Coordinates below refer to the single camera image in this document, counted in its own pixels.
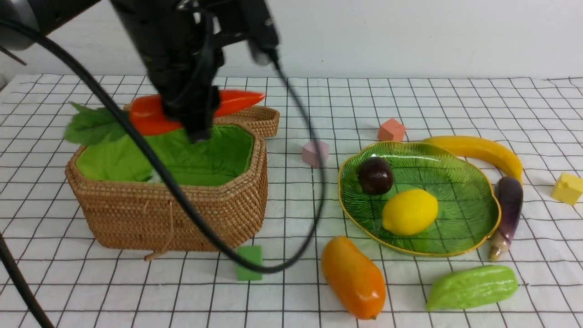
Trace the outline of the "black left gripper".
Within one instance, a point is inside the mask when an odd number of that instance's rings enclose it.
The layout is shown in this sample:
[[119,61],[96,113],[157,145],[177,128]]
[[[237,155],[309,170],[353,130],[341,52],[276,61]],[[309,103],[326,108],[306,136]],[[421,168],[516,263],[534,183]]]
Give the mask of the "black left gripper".
[[214,20],[227,33],[241,31],[239,0],[113,0],[111,2],[152,85],[163,114],[180,123],[191,143],[211,137],[221,98],[213,85],[224,64]]

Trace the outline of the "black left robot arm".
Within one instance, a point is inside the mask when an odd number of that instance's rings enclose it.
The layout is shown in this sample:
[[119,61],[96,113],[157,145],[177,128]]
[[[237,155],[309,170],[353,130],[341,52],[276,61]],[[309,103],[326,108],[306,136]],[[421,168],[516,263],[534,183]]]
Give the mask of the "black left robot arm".
[[[1,47],[43,46],[69,66],[108,108],[119,108],[87,69],[48,35],[93,7],[95,0],[3,0]],[[219,92],[213,86],[224,64],[222,48],[249,34],[239,0],[113,0],[111,4],[162,96],[163,114],[180,123],[191,143],[210,139]]]

